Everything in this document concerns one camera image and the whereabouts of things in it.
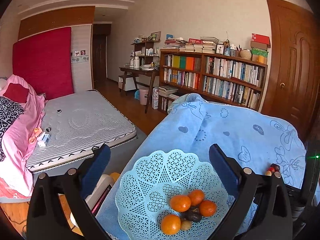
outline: green box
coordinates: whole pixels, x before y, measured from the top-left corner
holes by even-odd
[[[251,53],[252,55],[268,57],[268,52],[264,49],[252,48]]]

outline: orange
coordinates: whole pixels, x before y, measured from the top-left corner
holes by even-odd
[[[211,217],[217,211],[217,205],[211,200],[204,200],[200,203],[199,211],[204,217]]]
[[[170,199],[170,207],[177,212],[185,212],[191,206],[191,200],[186,195],[176,195]]]
[[[191,206],[197,206],[204,200],[204,193],[200,189],[195,189],[188,194],[191,199]]]
[[[161,231],[166,235],[174,235],[179,232],[181,227],[180,217],[177,215],[167,215],[161,221]]]

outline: red cushion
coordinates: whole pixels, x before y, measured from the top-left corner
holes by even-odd
[[[71,27],[40,33],[13,45],[12,69],[50,100],[73,94]]]
[[[10,83],[3,96],[17,103],[26,103],[28,94],[29,89],[20,84]]]

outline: cabinet door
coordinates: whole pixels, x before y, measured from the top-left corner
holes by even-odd
[[[94,6],[63,8],[21,20],[18,39],[54,28],[93,23]]]

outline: mattress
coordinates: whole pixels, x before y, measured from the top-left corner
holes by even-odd
[[[27,168],[38,173],[93,156],[92,149],[119,146],[136,138],[136,127],[96,90],[49,100],[41,128],[46,147],[36,146]]]

